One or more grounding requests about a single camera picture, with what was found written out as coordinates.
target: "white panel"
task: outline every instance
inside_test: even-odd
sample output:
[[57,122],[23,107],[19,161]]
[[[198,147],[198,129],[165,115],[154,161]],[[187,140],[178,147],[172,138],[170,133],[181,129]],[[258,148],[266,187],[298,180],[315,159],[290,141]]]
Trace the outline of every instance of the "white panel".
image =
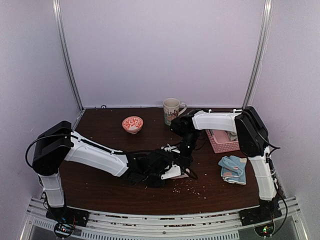
[[84,106],[241,106],[264,2],[61,0]]
[[38,176],[24,160],[26,148],[79,112],[52,1],[0,1],[0,32],[0,239],[15,240],[31,196],[40,193]]
[[296,196],[309,228],[320,225],[320,1],[274,1],[253,106],[281,149],[272,154],[286,196]]

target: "pink patterned bowl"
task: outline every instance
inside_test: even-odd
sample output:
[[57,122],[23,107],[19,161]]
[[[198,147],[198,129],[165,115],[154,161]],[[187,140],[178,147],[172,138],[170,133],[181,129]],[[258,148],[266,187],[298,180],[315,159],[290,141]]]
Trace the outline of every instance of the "pink patterned bowl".
[[136,134],[142,128],[144,121],[138,116],[129,116],[122,122],[122,127],[130,134]]

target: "brown tabletop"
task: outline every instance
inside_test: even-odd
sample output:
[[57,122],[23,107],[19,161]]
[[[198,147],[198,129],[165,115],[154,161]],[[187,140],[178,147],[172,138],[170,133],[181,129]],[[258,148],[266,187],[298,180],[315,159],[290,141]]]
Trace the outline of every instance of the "brown tabletop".
[[[142,130],[129,134],[122,121],[129,116],[143,119]],[[181,138],[164,124],[162,108],[87,109],[76,131],[107,147],[125,151],[157,149]],[[201,146],[207,138],[202,133]],[[215,154],[207,140],[194,151],[191,168],[198,180],[169,179],[162,188],[149,188],[145,183],[132,185],[128,180],[80,163],[64,161],[61,179],[67,204],[88,210],[143,215],[213,213],[252,207],[259,204],[258,185],[250,162],[247,162],[246,185],[224,182],[219,160],[223,156],[243,157],[240,151]]]

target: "blue towel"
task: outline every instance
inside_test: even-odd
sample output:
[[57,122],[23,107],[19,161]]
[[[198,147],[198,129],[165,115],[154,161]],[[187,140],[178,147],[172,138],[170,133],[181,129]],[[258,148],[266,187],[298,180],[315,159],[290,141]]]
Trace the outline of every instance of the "blue towel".
[[221,177],[230,184],[246,185],[246,158],[237,156],[224,156],[218,163],[221,169]]

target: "pink plastic crate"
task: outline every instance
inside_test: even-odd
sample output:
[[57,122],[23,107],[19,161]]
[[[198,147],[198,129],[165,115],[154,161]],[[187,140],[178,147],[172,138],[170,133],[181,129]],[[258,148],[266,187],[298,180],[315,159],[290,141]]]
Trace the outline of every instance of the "pink plastic crate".
[[220,130],[205,130],[210,143],[212,145],[213,151],[216,154],[232,152],[239,150],[239,142],[238,141],[230,141],[228,134],[226,131]]

